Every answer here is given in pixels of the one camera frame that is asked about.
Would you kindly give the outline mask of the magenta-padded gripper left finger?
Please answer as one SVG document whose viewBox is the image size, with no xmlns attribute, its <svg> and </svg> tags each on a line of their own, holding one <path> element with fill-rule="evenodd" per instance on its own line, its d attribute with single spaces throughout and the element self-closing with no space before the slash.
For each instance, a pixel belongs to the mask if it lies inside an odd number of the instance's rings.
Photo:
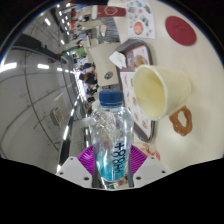
<svg viewBox="0 0 224 224">
<path fill-rule="evenodd" d="M 77 157 L 69 156 L 56 175 L 84 188 L 92 188 L 95 173 L 93 147 L 84 149 Z"/>
</svg>

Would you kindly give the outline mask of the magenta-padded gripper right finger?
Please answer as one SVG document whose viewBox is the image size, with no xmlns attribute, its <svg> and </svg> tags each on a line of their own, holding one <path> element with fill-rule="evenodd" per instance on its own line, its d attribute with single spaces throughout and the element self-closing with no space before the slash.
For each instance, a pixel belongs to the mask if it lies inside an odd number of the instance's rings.
<svg viewBox="0 0 224 224">
<path fill-rule="evenodd" d="M 167 169 L 156 156 L 147 156 L 132 146 L 129 154 L 129 173 L 132 186 L 140 188 L 167 175 Z"/>
</svg>

